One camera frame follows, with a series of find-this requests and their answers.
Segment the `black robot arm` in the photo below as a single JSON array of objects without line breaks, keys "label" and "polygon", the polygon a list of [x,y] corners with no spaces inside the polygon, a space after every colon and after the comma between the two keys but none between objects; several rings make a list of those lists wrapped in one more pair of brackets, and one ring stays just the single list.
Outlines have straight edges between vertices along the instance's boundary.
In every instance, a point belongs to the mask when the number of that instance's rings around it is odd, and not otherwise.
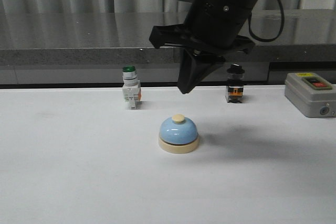
[{"label": "black robot arm", "polygon": [[193,0],[184,23],[154,26],[149,41],[154,48],[181,47],[177,87],[191,92],[220,68],[226,54],[251,52],[255,43],[239,32],[258,0]]}]

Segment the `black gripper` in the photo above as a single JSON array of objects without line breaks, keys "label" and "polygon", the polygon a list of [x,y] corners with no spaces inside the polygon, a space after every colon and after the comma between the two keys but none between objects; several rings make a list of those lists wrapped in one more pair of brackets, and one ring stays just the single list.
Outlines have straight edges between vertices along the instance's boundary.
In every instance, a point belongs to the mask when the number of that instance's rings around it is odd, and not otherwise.
[{"label": "black gripper", "polygon": [[[177,80],[181,93],[190,93],[205,77],[221,68],[225,58],[219,55],[251,52],[255,43],[238,34],[250,13],[250,8],[228,0],[194,0],[184,23],[152,28],[149,41],[154,48],[184,47]],[[211,54],[194,55],[186,48]]]}]

